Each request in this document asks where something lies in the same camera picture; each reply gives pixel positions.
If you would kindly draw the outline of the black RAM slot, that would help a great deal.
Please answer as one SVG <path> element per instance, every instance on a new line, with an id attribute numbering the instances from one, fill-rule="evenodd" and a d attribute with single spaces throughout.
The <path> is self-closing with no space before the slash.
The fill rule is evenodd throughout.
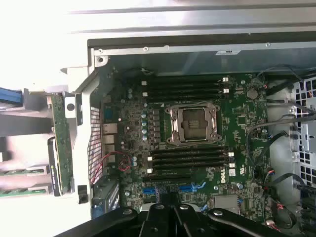
<path id="1" fill-rule="evenodd" d="M 144 86 L 146 89 L 185 89 L 185 88 L 224 88 L 226 85 L 222 83 L 183 83 L 183 84 L 148 84 Z"/>
<path id="2" fill-rule="evenodd" d="M 178 169 L 192 169 L 192 168 L 200 168 L 200 167 L 230 167 L 231 163 L 189 163 L 189 164 L 175 164 L 175 165 L 159 165 L 154 166 L 152 168 L 147 168 L 146 173 L 152 174 L 156 171 L 162 170 L 178 170 Z"/>
<path id="3" fill-rule="evenodd" d="M 208 81 L 227 81 L 227 77 L 205 77 L 205 76 L 185 76 L 185 77 L 153 77 L 149 79 L 142 79 L 142 85 L 149 85 L 150 83 L 158 82 L 208 82 Z"/>
<path id="4" fill-rule="evenodd" d="M 206 94 L 206 93 L 229 93 L 229 88 L 180 88 L 180 89 L 159 89 L 159 90 L 148 90 L 142 91 L 143 97 L 149 96 L 162 96 L 168 94 Z"/>
<path id="5" fill-rule="evenodd" d="M 226 146 L 216 147 L 197 147 L 197 148 L 177 148 L 166 150 L 151 151 L 151 154 L 175 153 L 175 152 L 200 152 L 200 151 L 228 151 L 230 148 Z"/>
<path id="6" fill-rule="evenodd" d="M 230 162 L 231 158 L 198 158 L 198 159 L 154 159 L 152 163 L 155 165 L 163 164 L 185 164 L 185 163 L 201 163 L 201 162 Z"/>
<path id="7" fill-rule="evenodd" d="M 208 99 L 225 99 L 229 97 L 227 94 L 199 94 L 199 95 L 165 95 L 165 96 L 147 96 L 149 101 L 193 101 L 193 100 L 208 100 Z"/>
<path id="8" fill-rule="evenodd" d="M 155 159 L 185 159 L 185 158 L 225 158 L 225 157 L 234 157 L 234 152 L 228 153 L 214 153 L 214 154 L 165 154 L 165 155 L 156 155 L 147 157 L 148 161 Z"/>

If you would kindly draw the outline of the graphics card green board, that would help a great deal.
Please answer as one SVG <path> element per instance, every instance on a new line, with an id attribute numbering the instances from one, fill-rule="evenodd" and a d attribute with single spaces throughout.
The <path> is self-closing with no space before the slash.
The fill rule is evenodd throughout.
<path id="1" fill-rule="evenodd" d="M 47 141 L 53 194 L 56 197 L 72 191 L 73 162 L 69 125 L 62 95 L 47 97 L 53 117 L 53 136 Z"/>

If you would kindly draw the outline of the green Dell motherboard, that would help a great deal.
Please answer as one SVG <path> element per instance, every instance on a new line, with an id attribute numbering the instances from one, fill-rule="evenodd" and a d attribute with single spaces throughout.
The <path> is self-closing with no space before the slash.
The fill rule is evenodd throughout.
<path id="1" fill-rule="evenodd" d="M 141 84 L 145 77 L 118 79 L 114 88 L 103 100 L 103 124 L 117 123 L 118 134 L 116 163 L 109 166 L 109 173 L 116 175 L 119 181 L 120 204 L 140 211 L 142 205 L 158 201 L 158 195 L 166 192 L 178 192 L 184 203 L 195 204 L 202 212 L 214 208 L 216 196 L 237 195 L 239 215 L 253 221 L 262 222 L 269 216 L 268 202 L 262 198 L 262 183 L 269 167 L 270 158 L 266 151 L 268 132 L 257 124 L 267 121 L 266 95 L 261 83 L 252 75 L 227 76 L 227 81 L 208 82 L 158 82 L 150 84 L 187 84 L 222 83 L 229 88 L 229 97 L 193 101 L 149 101 L 142 95 L 146 89 Z M 249 89 L 256 89 L 255 100 L 247 98 Z M 218 133 L 222 140 L 213 144 L 173 146 L 166 142 L 171 135 L 170 115 L 165 109 L 177 104 L 191 104 L 211 101 L 220 106 L 217 114 Z M 200 151 L 151 154 L 151 151 L 226 146 L 228 151 Z M 234 152 L 231 166 L 200 167 L 192 169 L 162 170 L 147 174 L 147 168 L 155 165 L 147 157 L 171 154 L 214 154 Z M 191 179 L 143 181 L 143 176 L 190 174 Z M 199 185 L 206 182 L 196 192 L 181 192 L 178 186 Z M 155 195 L 145 195 L 143 188 L 153 187 Z"/>

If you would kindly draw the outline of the perforated metal disk bay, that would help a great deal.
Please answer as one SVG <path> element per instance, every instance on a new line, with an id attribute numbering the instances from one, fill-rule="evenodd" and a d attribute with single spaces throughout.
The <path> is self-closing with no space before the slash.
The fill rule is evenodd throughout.
<path id="1" fill-rule="evenodd" d="M 291 100 L 313 110 L 316 115 L 316 77 L 294 84 Z M 316 188 L 316 120 L 298 123 L 298 150 L 301 178 Z"/>

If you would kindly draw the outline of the grey chipset heatsink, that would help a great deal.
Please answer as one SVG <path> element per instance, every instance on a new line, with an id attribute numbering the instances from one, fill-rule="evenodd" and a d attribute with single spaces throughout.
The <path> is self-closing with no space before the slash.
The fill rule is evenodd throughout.
<path id="1" fill-rule="evenodd" d="M 237 195 L 216 196 L 214 198 L 214 207 L 239 214 L 237 199 Z"/>

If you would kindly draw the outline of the black expansion slot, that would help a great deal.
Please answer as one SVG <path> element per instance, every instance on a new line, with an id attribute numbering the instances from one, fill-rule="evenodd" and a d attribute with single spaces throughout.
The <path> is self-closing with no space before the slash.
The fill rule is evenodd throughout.
<path id="1" fill-rule="evenodd" d="M 143 176 L 143 181 L 152 180 L 175 180 L 175 179 L 191 179 L 190 174 L 167 174 L 167 175 L 154 175 L 154 176 Z"/>

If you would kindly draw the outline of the metal CPU socket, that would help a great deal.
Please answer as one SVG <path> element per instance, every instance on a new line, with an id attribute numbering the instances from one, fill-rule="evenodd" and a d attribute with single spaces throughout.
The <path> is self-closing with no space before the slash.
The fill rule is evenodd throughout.
<path id="1" fill-rule="evenodd" d="M 165 109 L 170 115 L 171 135 L 166 142 L 173 146 L 213 144 L 222 140 L 218 133 L 220 106 L 211 101 L 177 104 Z"/>

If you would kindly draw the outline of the silver rear port block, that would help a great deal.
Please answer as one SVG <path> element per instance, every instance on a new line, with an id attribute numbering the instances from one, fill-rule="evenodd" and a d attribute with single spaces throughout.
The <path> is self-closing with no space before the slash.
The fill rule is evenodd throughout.
<path id="1" fill-rule="evenodd" d="M 118 124 L 117 123 L 105 123 L 102 126 L 102 148 L 104 155 L 112 153 L 116 150 L 118 134 Z M 104 161 L 103 166 L 111 166 L 116 163 L 116 155 L 108 155 Z"/>

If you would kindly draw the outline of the grey metal PC case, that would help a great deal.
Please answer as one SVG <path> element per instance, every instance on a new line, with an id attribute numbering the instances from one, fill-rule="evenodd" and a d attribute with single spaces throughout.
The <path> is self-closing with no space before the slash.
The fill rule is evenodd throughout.
<path id="1" fill-rule="evenodd" d="M 257 127 L 267 129 L 269 141 L 266 151 L 270 158 L 262 183 L 262 198 L 268 202 L 270 215 L 264 216 L 262 222 L 254 222 L 279 231 L 283 237 L 316 237 L 316 188 L 307 185 L 299 174 L 298 142 L 301 131 L 297 126 L 300 122 L 316 120 L 316 115 L 313 110 L 291 100 L 294 84 L 316 77 L 316 67 L 298 70 L 288 65 L 280 65 L 252 73 L 160 76 L 144 68 L 120 72 L 110 62 L 110 56 L 113 55 L 205 51 L 219 51 L 229 55 L 242 50 L 309 47 L 316 47 L 315 39 L 217 45 L 205 42 L 193 45 L 145 43 L 130 46 L 111 46 L 99 39 L 90 40 L 86 80 L 74 89 L 76 129 L 72 130 L 76 191 L 79 202 L 87 207 L 88 221 L 92 220 L 91 200 L 94 185 L 102 178 L 118 178 L 109 173 L 109 166 L 103 166 L 104 159 L 110 154 L 104 155 L 102 148 L 103 100 L 118 79 L 252 75 L 253 79 L 261 83 L 261 90 L 266 95 L 268 118 L 266 122 L 257 124 Z"/>

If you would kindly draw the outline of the grey power supply box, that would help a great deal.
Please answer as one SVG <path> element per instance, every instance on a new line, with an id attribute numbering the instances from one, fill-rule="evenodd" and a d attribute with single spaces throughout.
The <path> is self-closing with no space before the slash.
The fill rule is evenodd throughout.
<path id="1" fill-rule="evenodd" d="M 252 73 L 288 65 L 304 70 L 316 67 L 316 47 L 242 50 L 225 55 L 219 51 L 110 56 L 118 71 L 144 68 L 160 76 Z"/>

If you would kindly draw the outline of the blue plastic strip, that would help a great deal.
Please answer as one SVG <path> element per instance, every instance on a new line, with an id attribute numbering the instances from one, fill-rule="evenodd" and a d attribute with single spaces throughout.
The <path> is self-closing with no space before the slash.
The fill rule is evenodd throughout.
<path id="1" fill-rule="evenodd" d="M 0 102 L 12 105 L 22 105 L 23 96 L 21 90 L 10 90 L 0 87 Z"/>

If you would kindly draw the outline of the long blue expansion slot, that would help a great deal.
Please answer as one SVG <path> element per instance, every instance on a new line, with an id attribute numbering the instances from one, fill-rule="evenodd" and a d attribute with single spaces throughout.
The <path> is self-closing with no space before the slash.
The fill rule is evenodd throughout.
<path id="1" fill-rule="evenodd" d="M 204 188 L 205 185 L 206 185 L 206 182 L 203 182 L 202 184 L 199 184 L 199 185 L 191 183 L 190 185 L 178 186 L 178 189 L 181 192 L 196 192 L 198 189 Z"/>

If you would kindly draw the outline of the black labelled module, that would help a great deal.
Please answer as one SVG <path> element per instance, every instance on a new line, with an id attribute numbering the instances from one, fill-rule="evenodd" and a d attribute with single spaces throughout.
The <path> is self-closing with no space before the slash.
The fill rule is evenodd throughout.
<path id="1" fill-rule="evenodd" d="M 119 207 L 120 200 L 118 178 L 100 179 L 93 187 L 91 218 L 95 219 Z"/>

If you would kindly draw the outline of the grey parts rack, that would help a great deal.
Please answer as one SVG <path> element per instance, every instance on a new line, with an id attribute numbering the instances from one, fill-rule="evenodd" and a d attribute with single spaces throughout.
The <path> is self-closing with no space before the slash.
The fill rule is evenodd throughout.
<path id="1" fill-rule="evenodd" d="M 22 105 L 0 102 L 0 137 L 44 133 L 53 134 L 52 110 L 47 97 L 52 94 L 59 94 L 64 99 L 65 116 L 69 125 L 72 147 L 72 129 L 75 127 L 74 119 L 76 117 L 76 99 L 74 94 L 64 90 L 55 92 L 30 92 L 26 88 L 21 89 L 21 92 L 23 96 Z M 70 193 L 72 192 L 74 192 L 74 179 Z"/>

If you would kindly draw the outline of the green RAM stick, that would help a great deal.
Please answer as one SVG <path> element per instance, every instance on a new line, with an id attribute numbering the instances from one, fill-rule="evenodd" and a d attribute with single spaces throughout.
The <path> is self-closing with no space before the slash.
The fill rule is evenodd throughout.
<path id="1" fill-rule="evenodd" d="M 13 190 L 0 190 L 0 198 L 19 197 L 19 196 L 33 196 L 47 194 L 46 189 L 13 189 Z"/>
<path id="2" fill-rule="evenodd" d="M 46 175 L 46 174 L 47 174 L 47 170 L 45 168 L 27 168 L 27 169 L 0 171 L 0 176 L 11 176 L 11 175 L 38 176 L 38 175 Z"/>

